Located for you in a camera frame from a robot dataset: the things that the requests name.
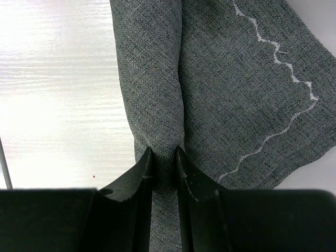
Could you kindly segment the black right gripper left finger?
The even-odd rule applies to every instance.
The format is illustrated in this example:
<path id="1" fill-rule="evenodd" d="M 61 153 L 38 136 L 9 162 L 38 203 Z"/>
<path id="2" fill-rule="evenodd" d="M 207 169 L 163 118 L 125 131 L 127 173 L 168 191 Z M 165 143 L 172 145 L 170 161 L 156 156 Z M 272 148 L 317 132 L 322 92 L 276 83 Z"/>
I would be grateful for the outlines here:
<path id="1" fill-rule="evenodd" d="M 152 156 L 100 190 L 2 190 L 1 251 L 148 251 Z"/>

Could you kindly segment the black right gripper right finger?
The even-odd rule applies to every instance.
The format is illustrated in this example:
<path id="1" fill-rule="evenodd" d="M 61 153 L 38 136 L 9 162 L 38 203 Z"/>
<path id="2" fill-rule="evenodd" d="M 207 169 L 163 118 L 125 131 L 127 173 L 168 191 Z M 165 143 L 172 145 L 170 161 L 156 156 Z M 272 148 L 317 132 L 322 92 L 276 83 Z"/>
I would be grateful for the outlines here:
<path id="1" fill-rule="evenodd" d="M 183 251 L 335 251 L 332 193 L 228 190 L 175 156 Z"/>

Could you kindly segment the grey cloth napkin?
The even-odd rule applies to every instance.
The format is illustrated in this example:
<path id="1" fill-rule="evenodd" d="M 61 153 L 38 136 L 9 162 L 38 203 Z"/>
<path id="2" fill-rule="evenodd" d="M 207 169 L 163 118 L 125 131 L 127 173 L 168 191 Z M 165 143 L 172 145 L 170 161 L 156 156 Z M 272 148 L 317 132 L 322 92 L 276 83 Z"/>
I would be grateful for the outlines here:
<path id="1" fill-rule="evenodd" d="M 335 58 L 286 1 L 111 1 L 135 158 L 151 148 L 150 251 L 181 251 L 174 152 L 272 189 L 335 146 Z"/>

